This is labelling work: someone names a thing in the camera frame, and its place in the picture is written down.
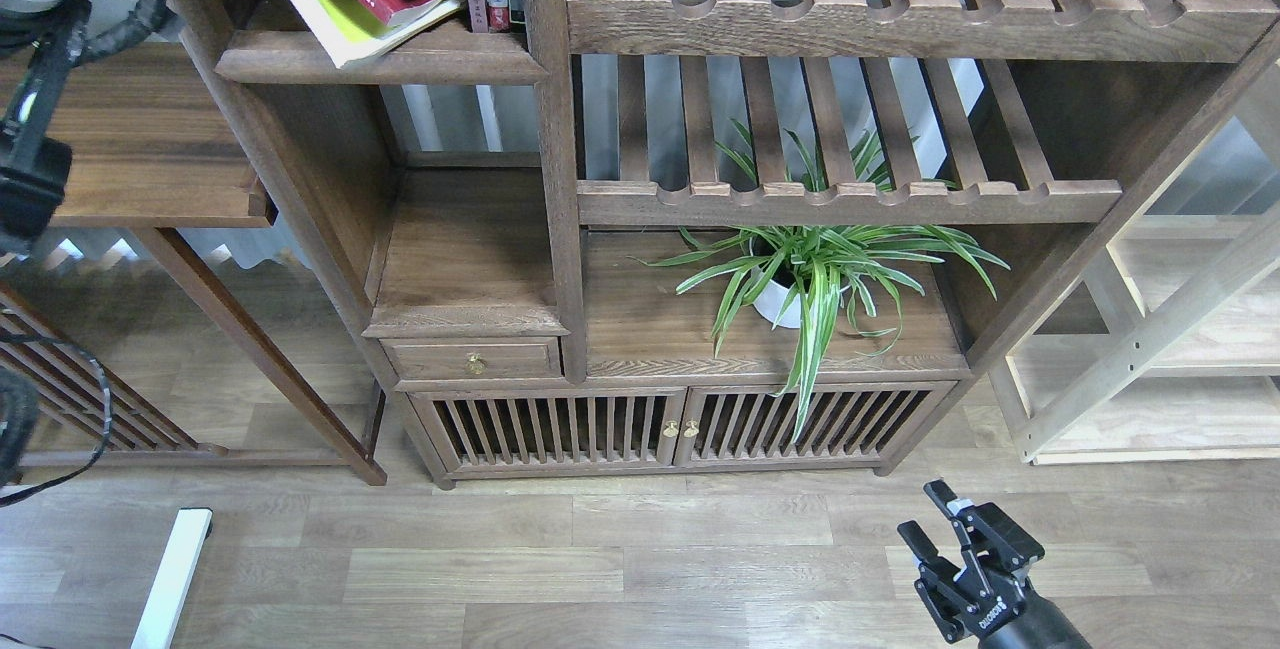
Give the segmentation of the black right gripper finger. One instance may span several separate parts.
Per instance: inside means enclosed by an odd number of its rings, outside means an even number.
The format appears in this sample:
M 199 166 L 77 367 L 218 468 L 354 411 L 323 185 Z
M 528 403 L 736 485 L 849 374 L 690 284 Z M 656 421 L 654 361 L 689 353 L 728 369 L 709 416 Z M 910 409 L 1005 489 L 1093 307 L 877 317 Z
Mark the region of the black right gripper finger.
M 959 497 L 942 479 L 936 479 L 923 486 L 924 494 L 934 503 L 943 517 L 955 526 L 972 524 L 973 502 Z
M 897 534 L 911 552 L 918 567 L 934 570 L 942 559 L 938 548 L 915 520 L 901 522 Z

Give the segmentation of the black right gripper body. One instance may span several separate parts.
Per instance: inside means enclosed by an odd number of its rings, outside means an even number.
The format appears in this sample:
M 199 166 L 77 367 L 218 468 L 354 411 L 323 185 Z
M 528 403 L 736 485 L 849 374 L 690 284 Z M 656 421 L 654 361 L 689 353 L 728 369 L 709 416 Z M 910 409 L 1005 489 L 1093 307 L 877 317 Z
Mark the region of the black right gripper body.
M 993 503 L 955 526 L 965 567 L 945 557 L 918 567 L 915 589 L 947 643 L 975 636 L 980 648 L 1089 648 L 1091 644 L 1028 579 L 1044 548 Z

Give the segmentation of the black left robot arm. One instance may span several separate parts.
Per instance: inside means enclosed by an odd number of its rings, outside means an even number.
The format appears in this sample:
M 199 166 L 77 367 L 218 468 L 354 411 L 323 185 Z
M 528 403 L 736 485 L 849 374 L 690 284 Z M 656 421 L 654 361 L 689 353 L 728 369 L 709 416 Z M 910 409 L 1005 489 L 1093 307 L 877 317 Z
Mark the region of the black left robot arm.
M 4 252 L 29 253 L 65 198 L 73 151 L 46 131 L 70 70 L 134 47 L 174 20 L 166 0 L 3 0 L 3 56 L 32 49 L 3 115 Z

